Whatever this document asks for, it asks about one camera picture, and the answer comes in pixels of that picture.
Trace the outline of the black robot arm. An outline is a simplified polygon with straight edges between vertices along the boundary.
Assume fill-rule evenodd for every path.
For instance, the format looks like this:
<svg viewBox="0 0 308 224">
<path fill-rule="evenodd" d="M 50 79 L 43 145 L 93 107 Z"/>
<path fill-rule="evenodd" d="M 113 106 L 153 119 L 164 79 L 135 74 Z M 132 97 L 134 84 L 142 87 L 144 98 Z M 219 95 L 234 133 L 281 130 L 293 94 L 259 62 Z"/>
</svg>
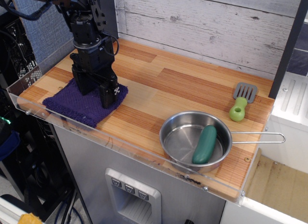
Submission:
<svg viewBox="0 0 308 224">
<path fill-rule="evenodd" d="M 120 93 L 117 76 L 112 69 L 119 50 L 113 43 L 117 37 L 105 30 L 107 20 L 98 0 L 39 0 L 44 4 L 32 14 L 17 11 L 5 0 L 0 5 L 11 14 L 28 21 L 38 20 L 55 5 L 73 34 L 77 53 L 70 54 L 72 72 L 79 91 L 86 95 L 95 88 L 103 108 L 109 108 Z"/>
</svg>

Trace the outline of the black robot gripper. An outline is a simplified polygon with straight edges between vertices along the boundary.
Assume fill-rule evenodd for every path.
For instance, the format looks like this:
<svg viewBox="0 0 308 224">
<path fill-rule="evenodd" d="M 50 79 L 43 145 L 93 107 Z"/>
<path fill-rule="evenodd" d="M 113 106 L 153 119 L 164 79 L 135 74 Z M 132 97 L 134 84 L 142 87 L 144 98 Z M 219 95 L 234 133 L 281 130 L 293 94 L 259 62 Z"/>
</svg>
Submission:
<svg viewBox="0 0 308 224">
<path fill-rule="evenodd" d="M 73 41 L 77 53 L 71 54 L 72 73 L 79 91 L 86 95 L 99 86 L 103 108 L 110 107 L 120 93 L 117 76 L 112 70 L 115 60 L 110 36 L 97 36 L 90 43 Z"/>
</svg>

